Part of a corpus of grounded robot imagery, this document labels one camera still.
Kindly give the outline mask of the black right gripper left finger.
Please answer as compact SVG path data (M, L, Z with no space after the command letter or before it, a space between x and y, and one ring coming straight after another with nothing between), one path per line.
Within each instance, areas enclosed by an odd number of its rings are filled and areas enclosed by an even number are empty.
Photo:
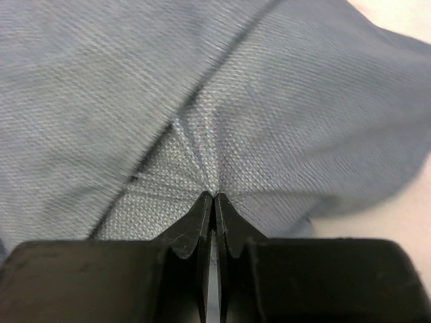
M2 322L204 322L209 220L202 193L150 241L33 241L1 266Z

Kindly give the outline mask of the blue-grey pillowcase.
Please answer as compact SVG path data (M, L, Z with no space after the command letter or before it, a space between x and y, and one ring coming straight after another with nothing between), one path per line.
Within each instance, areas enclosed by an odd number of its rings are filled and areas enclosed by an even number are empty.
M2 1L1 243L149 238L203 192L268 236L401 190L430 46L347 1Z

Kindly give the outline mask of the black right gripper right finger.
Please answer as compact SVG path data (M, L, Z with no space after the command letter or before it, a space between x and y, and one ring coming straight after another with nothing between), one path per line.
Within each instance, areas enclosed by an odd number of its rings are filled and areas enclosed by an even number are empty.
M222 322L429 322L409 256L382 239L267 238L214 200Z

